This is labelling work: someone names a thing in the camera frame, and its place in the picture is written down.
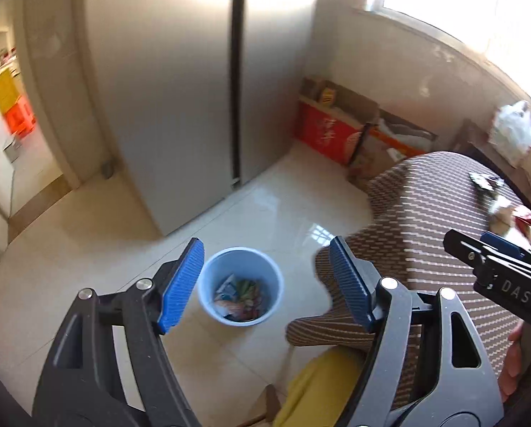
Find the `right hand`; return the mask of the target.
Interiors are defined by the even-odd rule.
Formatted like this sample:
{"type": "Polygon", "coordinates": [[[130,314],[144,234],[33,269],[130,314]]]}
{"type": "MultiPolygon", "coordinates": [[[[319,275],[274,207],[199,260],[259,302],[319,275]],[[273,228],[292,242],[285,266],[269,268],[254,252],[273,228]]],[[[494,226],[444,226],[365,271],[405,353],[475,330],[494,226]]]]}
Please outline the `right hand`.
{"type": "Polygon", "coordinates": [[[522,366],[520,339],[522,337],[523,324],[524,322],[519,320],[508,337],[511,346],[507,351],[502,370],[498,377],[498,387],[503,402],[506,402],[516,391],[517,384],[519,383],[522,366]]]}

